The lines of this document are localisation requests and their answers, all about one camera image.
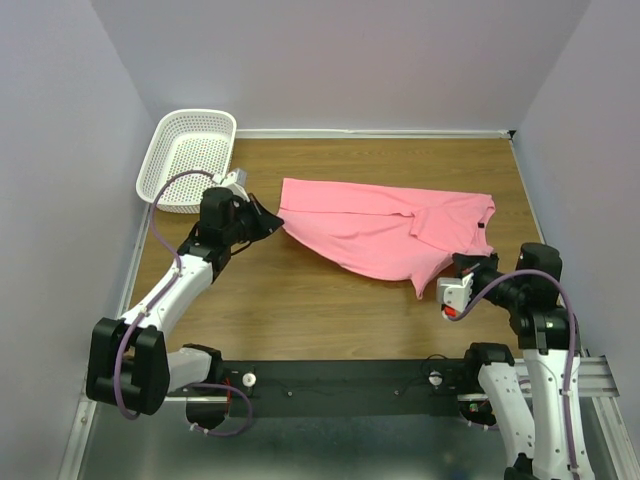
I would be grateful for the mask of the pink t shirt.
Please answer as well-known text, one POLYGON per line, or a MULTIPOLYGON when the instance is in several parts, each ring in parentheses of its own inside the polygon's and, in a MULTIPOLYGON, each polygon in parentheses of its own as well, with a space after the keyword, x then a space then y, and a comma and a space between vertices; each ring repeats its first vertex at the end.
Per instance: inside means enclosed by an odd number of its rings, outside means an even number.
POLYGON ((285 232, 353 273, 408 280, 421 297, 456 253, 488 256, 491 196, 286 178, 278 215, 285 232))

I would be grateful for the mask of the white plastic laundry basket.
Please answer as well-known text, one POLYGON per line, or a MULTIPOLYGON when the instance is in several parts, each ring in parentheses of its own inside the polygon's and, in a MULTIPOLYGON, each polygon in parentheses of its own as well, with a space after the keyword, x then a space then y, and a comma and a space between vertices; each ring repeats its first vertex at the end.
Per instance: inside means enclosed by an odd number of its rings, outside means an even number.
POLYGON ((225 176, 230 170, 237 122, 233 115, 212 109, 180 109, 157 124, 136 180, 136 193, 152 203, 172 177, 188 172, 163 193, 157 208, 196 214, 202 192, 213 183, 200 170, 225 176))

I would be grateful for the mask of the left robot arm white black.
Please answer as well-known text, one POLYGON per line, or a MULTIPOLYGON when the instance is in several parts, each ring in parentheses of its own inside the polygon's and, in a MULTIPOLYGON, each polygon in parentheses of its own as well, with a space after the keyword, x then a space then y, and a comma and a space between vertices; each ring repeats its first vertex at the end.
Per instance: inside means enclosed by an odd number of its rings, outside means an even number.
POLYGON ((204 191, 199 219, 153 289, 118 319, 101 319, 91 336, 86 394, 134 419, 154 414, 167 394, 190 385, 214 393, 219 351, 187 345, 171 353, 166 338, 232 256, 279 230, 283 220, 238 188, 204 191))

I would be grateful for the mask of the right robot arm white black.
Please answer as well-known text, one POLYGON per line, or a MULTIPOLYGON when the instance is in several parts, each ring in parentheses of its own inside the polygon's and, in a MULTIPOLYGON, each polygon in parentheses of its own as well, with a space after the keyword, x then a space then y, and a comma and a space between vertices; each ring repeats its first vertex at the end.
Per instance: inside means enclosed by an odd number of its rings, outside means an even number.
POLYGON ((507 479, 592 479, 578 392, 577 319, 560 284, 562 259, 548 245, 525 243, 513 272, 498 257, 453 256, 456 275, 437 282, 442 315, 459 321, 481 301, 505 309, 527 369, 531 396, 520 387, 515 360, 501 344, 474 343, 460 367, 462 384, 483 391, 507 453, 507 479))

